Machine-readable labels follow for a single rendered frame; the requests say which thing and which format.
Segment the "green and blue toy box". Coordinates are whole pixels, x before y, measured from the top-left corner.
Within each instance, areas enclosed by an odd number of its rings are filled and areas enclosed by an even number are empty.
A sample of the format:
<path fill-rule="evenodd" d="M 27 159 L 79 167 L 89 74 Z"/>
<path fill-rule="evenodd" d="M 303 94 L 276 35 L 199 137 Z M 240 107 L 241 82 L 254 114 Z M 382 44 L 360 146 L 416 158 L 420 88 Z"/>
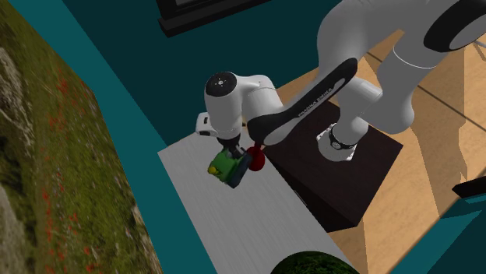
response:
<path fill-rule="evenodd" d="M 251 162 L 252 156 L 248 153 L 244 153 L 240 158 L 233 158 L 228 149 L 222 149 L 210 162 L 207 172 L 229 187 L 236 188 Z"/>

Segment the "flowered meadow wall picture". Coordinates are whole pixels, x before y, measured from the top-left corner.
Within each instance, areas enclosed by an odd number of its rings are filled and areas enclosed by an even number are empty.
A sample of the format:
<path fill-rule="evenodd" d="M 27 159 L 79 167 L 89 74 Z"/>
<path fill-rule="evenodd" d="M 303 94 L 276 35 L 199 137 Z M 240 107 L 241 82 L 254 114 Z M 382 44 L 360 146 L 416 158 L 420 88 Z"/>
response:
<path fill-rule="evenodd" d="M 164 274 L 92 89 L 9 0 L 0 274 Z"/>

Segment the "dark green round plant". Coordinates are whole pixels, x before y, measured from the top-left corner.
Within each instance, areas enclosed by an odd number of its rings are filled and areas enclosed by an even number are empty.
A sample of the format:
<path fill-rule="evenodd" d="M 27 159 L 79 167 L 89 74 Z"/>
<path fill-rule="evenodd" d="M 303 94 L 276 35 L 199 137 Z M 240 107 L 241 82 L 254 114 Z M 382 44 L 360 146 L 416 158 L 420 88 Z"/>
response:
<path fill-rule="evenodd" d="M 301 251 L 287 256 L 270 274 L 360 274 L 345 261 L 321 251 Z"/>

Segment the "grey wooden table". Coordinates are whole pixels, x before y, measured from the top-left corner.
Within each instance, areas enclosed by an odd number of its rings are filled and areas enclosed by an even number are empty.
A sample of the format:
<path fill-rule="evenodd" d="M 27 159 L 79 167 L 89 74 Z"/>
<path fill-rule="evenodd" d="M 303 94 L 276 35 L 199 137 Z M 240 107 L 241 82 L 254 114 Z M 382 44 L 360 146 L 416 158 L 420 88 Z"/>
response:
<path fill-rule="evenodd" d="M 271 163 L 236 188 L 208 174 L 220 149 L 193 133 L 158 153 L 217 274 L 270 274 L 300 251 L 346 259 Z"/>

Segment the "dark robot stand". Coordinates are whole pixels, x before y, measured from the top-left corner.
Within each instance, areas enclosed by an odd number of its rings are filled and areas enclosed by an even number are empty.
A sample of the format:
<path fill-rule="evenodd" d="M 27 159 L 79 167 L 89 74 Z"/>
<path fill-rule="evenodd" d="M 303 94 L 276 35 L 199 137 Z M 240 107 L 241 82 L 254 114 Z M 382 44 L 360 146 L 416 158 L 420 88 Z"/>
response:
<path fill-rule="evenodd" d="M 357 226 L 403 145 L 370 127 L 351 161 L 333 162 L 316 136 L 337 121 L 338 106 L 325 102 L 284 141 L 263 150 L 272 165 L 327 232 Z"/>

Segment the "red round object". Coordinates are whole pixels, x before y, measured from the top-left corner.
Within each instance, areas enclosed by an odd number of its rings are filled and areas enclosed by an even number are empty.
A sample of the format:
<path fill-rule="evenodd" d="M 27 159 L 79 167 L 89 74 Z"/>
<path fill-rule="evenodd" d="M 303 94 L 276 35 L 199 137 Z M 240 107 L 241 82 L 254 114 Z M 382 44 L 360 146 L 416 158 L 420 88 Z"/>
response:
<path fill-rule="evenodd" d="M 248 165 L 249 170 L 256 172 L 264 167 L 266 158 L 261 144 L 255 143 L 246 150 L 246 153 L 252 158 Z"/>

